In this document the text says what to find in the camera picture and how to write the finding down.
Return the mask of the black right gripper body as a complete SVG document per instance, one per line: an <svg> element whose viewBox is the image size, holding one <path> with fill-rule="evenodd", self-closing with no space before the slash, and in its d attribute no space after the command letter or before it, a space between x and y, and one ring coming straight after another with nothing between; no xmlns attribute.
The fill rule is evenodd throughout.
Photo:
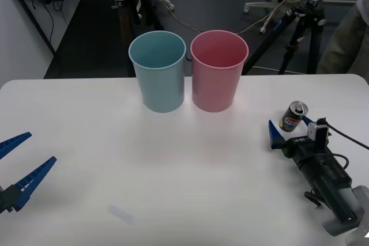
<svg viewBox="0 0 369 246"><path fill-rule="evenodd" d="M283 154L286 158L293 159L296 166L302 166L315 156L332 155L332 152L327 147L317 149L315 141L308 136L302 136L288 139L283 148Z"/></svg>

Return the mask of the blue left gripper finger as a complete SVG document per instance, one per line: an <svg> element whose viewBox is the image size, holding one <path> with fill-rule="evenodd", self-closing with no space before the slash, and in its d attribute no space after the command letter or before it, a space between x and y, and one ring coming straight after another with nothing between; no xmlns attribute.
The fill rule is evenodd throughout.
<svg viewBox="0 0 369 246"><path fill-rule="evenodd" d="M24 141L30 138L32 134L30 132L23 133L21 135L15 136L8 140L5 140L0 143L0 159L3 159L6 155L8 155L12 150L21 145Z"/></svg>
<svg viewBox="0 0 369 246"><path fill-rule="evenodd" d="M29 201L32 193L45 178L46 174L56 163L57 158L52 156L38 168L19 180L16 184L10 185L5 189L5 210L20 211L27 201Z"/></svg>

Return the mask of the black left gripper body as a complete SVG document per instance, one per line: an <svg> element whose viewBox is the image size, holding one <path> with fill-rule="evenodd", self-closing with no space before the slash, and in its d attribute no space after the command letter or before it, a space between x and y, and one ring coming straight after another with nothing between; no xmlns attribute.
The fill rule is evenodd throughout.
<svg viewBox="0 0 369 246"><path fill-rule="evenodd" d="M5 210L11 212L13 210L13 187L3 190L1 188L1 213Z"/></svg>

